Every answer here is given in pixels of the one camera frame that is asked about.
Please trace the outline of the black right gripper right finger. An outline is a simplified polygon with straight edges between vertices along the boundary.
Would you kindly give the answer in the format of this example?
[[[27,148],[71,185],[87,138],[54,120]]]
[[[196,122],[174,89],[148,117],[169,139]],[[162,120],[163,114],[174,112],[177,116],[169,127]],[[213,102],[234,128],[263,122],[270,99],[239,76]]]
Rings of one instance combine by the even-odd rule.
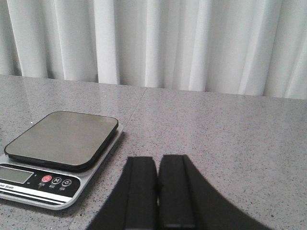
[[[158,181],[162,230],[266,230],[225,199],[187,155],[162,157]]]

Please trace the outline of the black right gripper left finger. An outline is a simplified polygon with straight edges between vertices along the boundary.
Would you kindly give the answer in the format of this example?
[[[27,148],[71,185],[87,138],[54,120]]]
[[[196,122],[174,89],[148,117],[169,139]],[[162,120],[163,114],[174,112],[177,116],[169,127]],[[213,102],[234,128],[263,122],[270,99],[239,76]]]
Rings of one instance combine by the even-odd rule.
[[[89,230],[156,230],[157,172],[151,157],[128,157]]]

